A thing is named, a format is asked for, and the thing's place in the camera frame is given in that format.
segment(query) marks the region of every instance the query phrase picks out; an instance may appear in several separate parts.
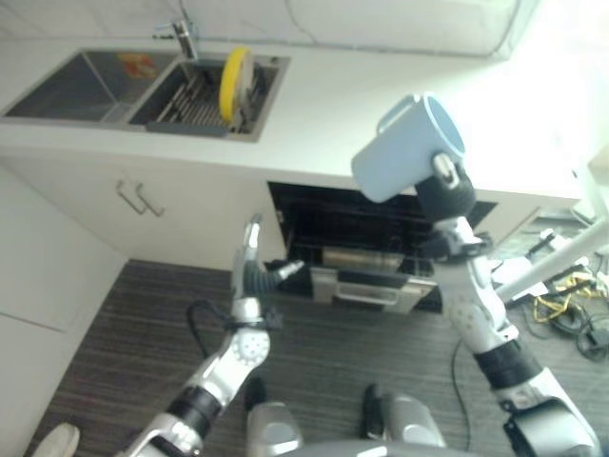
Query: blue mug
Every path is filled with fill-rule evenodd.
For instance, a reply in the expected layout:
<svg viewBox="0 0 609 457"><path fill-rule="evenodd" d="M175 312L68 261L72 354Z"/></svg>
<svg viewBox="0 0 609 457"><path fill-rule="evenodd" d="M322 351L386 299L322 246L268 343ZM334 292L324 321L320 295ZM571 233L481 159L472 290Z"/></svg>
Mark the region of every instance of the blue mug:
<svg viewBox="0 0 609 457"><path fill-rule="evenodd" d="M351 169L362 193L380 203L433 175L438 152L461 162L459 131L431 94L408 95L383 116L377 136L353 157Z"/></svg>

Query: backsplash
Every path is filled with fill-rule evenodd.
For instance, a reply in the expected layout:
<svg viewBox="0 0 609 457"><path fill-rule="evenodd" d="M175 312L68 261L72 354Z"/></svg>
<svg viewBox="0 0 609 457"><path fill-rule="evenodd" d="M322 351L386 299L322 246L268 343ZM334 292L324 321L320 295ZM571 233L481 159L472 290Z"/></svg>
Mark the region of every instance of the backsplash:
<svg viewBox="0 0 609 457"><path fill-rule="evenodd" d="M539 0L183 1L206 39L482 56ZM0 39L150 37L179 14L180 0L0 0Z"/></svg>

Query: sink basin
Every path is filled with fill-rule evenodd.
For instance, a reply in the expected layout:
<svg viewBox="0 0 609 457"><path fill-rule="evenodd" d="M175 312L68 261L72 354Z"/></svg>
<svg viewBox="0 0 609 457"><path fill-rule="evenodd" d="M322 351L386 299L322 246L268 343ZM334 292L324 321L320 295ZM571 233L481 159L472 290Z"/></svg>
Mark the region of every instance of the sink basin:
<svg viewBox="0 0 609 457"><path fill-rule="evenodd" d="M0 122L95 127L257 141L289 59L254 58L249 104L233 124L218 96L226 54L80 50L5 109Z"/></svg>
<svg viewBox="0 0 609 457"><path fill-rule="evenodd" d="M5 116L119 122L176 56L177 52L80 51Z"/></svg>

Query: metal pole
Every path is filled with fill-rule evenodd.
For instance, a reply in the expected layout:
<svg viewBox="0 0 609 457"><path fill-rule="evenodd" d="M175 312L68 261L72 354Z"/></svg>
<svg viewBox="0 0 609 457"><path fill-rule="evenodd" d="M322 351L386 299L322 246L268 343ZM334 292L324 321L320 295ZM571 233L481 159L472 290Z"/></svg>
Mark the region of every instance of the metal pole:
<svg viewBox="0 0 609 457"><path fill-rule="evenodd" d="M590 254L595 249L609 244L609 220L602 218L586 229L564 248L552 252L539 260L531 269L515 281L504 284L497 289L503 302L527 290L538 282L544 281L573 265L580 257Z"/></svg>

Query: kitchen counter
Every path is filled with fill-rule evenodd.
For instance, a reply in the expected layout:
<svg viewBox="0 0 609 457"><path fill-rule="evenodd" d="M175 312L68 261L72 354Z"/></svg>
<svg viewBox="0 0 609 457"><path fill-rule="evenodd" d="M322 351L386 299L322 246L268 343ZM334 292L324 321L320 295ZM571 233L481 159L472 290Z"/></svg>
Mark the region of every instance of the kitchen counter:
<svg viewBox="0 0 609 457"><path fill-rule="evenodd" d="M233 44L199 43L228 51ZM133 39L0 41L0 107L5 107L80 48L176 50L177 43ZM563 126L580 115L557 111L558 86L578 76L535 55L509 62L418 55L253 47L291 58L257 143L200 137L0 124L0 156L94 160L170 160L258 170L267 179L354 187L351 157L374 135L381 116L407 93L432 90L454 117L479 196L496 192L574 202Z"/></svg>

